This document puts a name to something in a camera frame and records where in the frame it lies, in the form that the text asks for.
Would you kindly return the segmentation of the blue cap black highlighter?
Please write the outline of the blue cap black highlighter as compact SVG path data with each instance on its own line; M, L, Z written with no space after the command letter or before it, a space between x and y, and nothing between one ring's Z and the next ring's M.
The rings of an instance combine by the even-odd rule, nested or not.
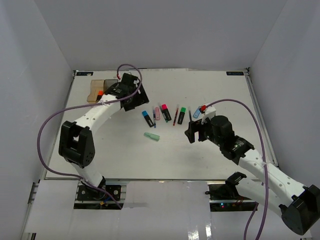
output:
M142 116L143 116L143 118L145 119L145 121L147 122L148 126L149 126L150 128L152 128L152 127L154 126L154 122L152 121L152 119L150 118L150 116L149 116L149 114L147 113L146 110L144 110L144 111L142 112Z

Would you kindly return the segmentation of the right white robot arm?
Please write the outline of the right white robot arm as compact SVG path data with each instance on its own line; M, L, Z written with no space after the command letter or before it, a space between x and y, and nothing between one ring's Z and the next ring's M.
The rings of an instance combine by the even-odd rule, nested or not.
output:
M249 141L235 134L226 116L190 121L184 133L190 143L195 142L195 133L198 133L200 142L211 141L225 158L261 181L258 184L241 172L232 174L225 181L225 192L229 198L236 200L242 196L266 205L300 236L320 219L320 189L314 184L306 186L264 162Z

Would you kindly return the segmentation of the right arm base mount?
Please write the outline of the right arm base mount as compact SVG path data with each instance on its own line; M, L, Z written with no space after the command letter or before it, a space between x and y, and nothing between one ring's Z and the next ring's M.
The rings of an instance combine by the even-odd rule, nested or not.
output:
M211 183L208 190L204 192L209 197L210 211L214 212L251 212L256 203L247 197L241 196L236 187L240 180L247 176L235 172L225 180L224 183Z

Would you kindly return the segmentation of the orange cap black highlighter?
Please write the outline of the orange cap black highlighter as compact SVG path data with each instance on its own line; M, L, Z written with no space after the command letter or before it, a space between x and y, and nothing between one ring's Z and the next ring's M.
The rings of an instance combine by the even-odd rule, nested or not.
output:
M102 98L103 95L104 95L104 92L102 90L100 90L97 94L96 101L98 102Z

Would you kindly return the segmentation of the green cap black highlighter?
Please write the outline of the green cap black highlighter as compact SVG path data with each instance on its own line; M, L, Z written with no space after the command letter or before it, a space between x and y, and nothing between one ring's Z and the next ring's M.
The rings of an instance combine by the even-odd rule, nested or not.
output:
M178 121L177 121L178 125L182 125L183 124L185 114L186 114L186 108L182 107L180 109L180 112L179 112L179 115L178 115Z

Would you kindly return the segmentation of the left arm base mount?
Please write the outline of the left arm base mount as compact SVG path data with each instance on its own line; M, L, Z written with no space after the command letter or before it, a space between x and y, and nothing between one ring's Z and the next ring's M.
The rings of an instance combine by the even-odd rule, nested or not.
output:
M118 184L105 184L102 189L108 192L123 207L126 188ZM73 208L76 210L120 210L111 197L99 190L79 184L76 190Z

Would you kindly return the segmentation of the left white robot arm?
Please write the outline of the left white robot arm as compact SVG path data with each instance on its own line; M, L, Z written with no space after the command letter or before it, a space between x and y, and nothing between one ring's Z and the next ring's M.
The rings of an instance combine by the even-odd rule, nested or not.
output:
M73 122L62 124L58 154L75 168L94 199L99 200L106 193L102 184L105 179L94 163L95 133L118 111L127 112L148 102L142 81L137 76L124 73L120 81L105 92L99 92L96 105L88 112Z

